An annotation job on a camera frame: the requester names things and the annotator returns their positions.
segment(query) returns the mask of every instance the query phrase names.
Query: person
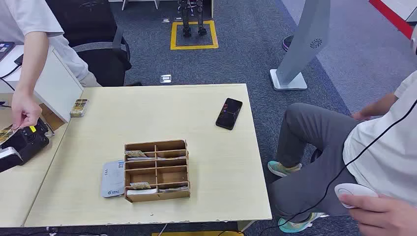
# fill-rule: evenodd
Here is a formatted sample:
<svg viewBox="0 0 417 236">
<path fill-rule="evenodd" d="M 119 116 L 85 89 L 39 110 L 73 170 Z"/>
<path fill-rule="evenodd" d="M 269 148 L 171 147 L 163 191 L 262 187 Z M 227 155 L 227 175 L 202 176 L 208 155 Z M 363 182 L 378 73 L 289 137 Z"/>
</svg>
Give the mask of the person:
<svg viewBox="0 0 417 236">
<path fill-rule="evenodd" d="M 353 117 L 320 107 L 296 103 L 287 108 L 279 134 L 277 161 L 268 169 L 283 177 L 268 188 L 271 207 L 281 217 L 284 232 L 299 232 L 325 213 L 350 215 L 365 236 L 417 235 L 417 108 L 394 125 L 357 160 L 330 181 L 390 125 L 401 119 L 417 102 L 417 71 L 394 93 L 368 105 Z M 302 168 L 307 143 L 323 153 Z M 380 197 L 342 195 L 334 187 L 354 183 L 376 191 Z M 341 202 L 357 208 L 346 209 Z"/>
<path fill-rule="evenodd" d="M 42 112 L 33 90 L 45 65 L 49 45 L 84 87 L 100 87 L 88 65 L 69 47 L 45 0 L 0 0 L 0 41 L 24 44 L 23 65 L 12 99 L 13 129 L 36 125 Z"/>
</svg>

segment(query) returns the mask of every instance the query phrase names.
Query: hand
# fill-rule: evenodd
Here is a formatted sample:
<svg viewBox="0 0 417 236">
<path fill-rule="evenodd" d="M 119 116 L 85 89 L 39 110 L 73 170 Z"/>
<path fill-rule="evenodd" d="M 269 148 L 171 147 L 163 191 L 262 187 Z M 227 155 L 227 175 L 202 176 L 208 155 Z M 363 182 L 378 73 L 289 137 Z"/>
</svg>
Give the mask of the hand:
<svg viewBox="0 0 417 236">
<path fill-rule="evenodd" d="M 13 129 L 36 125 L 42 109 L 29 92 L 16 90 L 12 100 Z"/>
<path fill-rule="evenodd" d="M 355 206 L 351 216 L 364 236 L 416 236 L 417 208 L 406 202 L 380 196 L 342 195 L 340 201 Z"/>
<path fill-rule="evenodd" d="M 362 112 L 356 112 L 355 114 L 352 115 L 352 118 L 355 120 L 362 121 L 362 120 L 370 120 L 371 116 L 364 116 Z"/>
</svg>

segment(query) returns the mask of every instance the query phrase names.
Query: red stripe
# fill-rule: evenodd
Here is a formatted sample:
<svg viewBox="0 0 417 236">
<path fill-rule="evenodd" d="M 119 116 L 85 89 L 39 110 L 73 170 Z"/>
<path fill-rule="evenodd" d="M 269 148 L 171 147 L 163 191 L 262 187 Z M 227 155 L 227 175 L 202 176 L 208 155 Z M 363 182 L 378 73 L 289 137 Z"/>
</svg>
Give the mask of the red stripe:
<svg viewBox="0 0 417 236">
<path fill-rule="evenodd" d="M 413 28 L 393 10 L 385 5 L 381 0 L 369 0 L 369 2 L 380 11 L 391 23 L 397 27 L 407 38 L 411 39 Z"/>
</svg>

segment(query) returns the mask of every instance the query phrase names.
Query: black chair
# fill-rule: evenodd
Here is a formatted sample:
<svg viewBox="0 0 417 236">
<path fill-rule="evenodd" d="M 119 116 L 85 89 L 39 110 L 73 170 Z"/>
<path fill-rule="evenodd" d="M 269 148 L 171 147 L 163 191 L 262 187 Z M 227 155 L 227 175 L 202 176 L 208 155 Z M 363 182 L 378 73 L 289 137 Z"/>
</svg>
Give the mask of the black chair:
<svg viewBox="0 0 417 236">
<path fill-rule="evenodd" d="M 92 49 L 77 54 L 89 65 L 97 82 L 104 87 L 124 84 L 129 70 L 130 50 L 123 38 L 123 30 L 117 27 L 107 0 L 46 0 L 62 29 L 69 46 L 87 43 L 112 42 L 112 48 Z"/>
</svg>

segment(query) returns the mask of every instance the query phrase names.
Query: wooden compartment box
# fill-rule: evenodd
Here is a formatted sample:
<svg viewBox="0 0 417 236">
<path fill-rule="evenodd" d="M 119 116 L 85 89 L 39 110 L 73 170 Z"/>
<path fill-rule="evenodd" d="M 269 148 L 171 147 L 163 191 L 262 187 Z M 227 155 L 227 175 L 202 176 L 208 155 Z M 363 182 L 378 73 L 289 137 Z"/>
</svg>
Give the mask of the wooden compartment box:
<svg viewBox="0 0 417 236">
<path fill-rule="evenodd" d="M 143 160 L 124 156 L 124 197 L 131 203 L 190 197 L 188 150 L 185 140 L 126 144 L 125 151 L 141 151 Z M 145 183 L 148 190 L 135 190 L 131 183 Z"/>
</svg>

